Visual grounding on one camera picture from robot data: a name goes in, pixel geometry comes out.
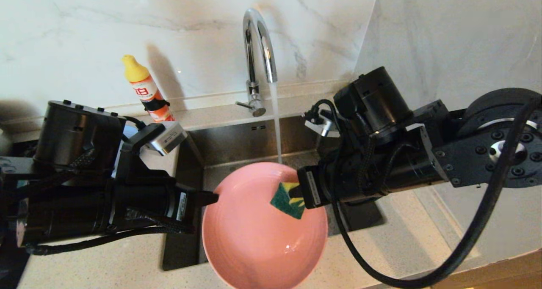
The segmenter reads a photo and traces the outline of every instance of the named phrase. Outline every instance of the water stream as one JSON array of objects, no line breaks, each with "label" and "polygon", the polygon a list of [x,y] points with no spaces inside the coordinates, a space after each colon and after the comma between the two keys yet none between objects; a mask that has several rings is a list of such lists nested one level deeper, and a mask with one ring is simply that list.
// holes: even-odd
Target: water stream
[{"label": "water stream", "polygon": [[277,83],[269,83],[271,90],[271,102],[273,104],[273,115],[275,119],[275,135],[277,137],[277,156],[279,163],[282,163],[282,144],[280,139],[280,122],[279,122],[279,100],[277,95]]}]

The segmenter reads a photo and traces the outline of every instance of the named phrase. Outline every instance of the faucet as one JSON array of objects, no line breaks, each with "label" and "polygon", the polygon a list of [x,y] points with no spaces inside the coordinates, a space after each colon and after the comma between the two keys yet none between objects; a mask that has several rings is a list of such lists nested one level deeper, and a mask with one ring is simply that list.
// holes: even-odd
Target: faucet
[{"label": "faucet", "polygon": [[246,65],[248,67],[248,80],[246,81],[248,104],[241,102],[235,103],[239,106],[248,108],[253,117],[260,117],[265,113],[265,108],[263,107],[263,100],[260,94],[260,84],[256,79],[254,70],[254,46],[252,35],[257,35],[256,40],[260,42],[268,83],[277,82],[277,68],[275,67],[275,55],[273,54],[273,45],[271,45],[269,31],[267,31],[262,15],[256,9],[250,8],[244,13],[243,34]]}]

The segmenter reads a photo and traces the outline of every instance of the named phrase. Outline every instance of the sponge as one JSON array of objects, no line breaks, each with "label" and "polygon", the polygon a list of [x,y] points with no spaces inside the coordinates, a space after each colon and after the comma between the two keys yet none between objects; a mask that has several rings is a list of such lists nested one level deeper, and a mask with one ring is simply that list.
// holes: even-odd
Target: sponge
[{"label": "sponge", "polygon": [[301,219],[305,208],[303,197],[291,195],[301,196],[299,183],[281,182],[275,196],[271,199],[271,205],[293,218]]}]

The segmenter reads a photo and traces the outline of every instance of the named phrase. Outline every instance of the stainless steel sink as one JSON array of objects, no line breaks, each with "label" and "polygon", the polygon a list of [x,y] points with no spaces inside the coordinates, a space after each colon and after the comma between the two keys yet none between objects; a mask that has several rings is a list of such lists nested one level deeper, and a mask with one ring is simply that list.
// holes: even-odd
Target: stainless steel sink
[{"label": "stainless steel sink", "polygon": [[[301,117],[280,119],[282,162],[294,169],[318,163],[321,156],[337,147],[339,139],[322,138],[304,126]],[[273,120],[190,131],[180,145],[178,182],[213,191],[236,169],[254,162],[277,162],[277,139]],[[331,207],[327,207],[329,235],[339,233]],[[384,223],[375,204],[343,206],[343,218],[351,231]],[[168,234],[163,265],[172,270],[207,262],[199,225],[197,235]]]}]

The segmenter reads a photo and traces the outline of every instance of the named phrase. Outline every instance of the white countertop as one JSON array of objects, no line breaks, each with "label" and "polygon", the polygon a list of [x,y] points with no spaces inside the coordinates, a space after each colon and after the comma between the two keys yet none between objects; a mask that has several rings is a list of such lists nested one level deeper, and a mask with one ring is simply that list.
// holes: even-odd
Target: white countertop
[{"label": "white countertop", "polygon": [[[310,108],[319,94],[280,100],[281,117]],[[222,106],[176,113],[186,129],[260,121],[238,106]],[[144,156],[150,168],[174,172],[176,152],[166,157]],[[350,233],[362,255],[377,270],[406,277],[431,270],[446,259],[450,248],[422,203],[412,191],[389,195],[377,202],[385,225]],[[31,256],[20,288],[228,288],[209,264],[161,270],[165,235],[141,235],[86,250]],[[351,256],[340,235],[330,237],[316,269],[299,288],[363,288],[378,284]]]}]

